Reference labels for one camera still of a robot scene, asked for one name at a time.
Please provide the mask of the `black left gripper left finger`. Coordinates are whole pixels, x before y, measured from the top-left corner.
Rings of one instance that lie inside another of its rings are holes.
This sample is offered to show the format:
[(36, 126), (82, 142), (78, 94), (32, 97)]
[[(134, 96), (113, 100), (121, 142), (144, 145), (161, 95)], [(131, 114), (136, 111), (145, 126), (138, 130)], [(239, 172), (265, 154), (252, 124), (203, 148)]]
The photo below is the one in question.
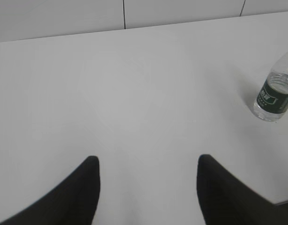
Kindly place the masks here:
[(91, 225), (100, 189), (99, 159), (89, 156), (49, 193), (0, 225)]

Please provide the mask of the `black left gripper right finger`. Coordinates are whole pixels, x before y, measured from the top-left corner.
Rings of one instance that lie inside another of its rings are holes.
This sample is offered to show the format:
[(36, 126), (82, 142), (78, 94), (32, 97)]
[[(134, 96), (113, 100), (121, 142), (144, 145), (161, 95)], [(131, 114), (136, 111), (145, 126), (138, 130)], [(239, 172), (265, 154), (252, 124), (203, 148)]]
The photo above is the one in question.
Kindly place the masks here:
[(207, 225), (288, 225), (288, 203), (269, 202), (209, 154), (198, 159), (196, 191)]

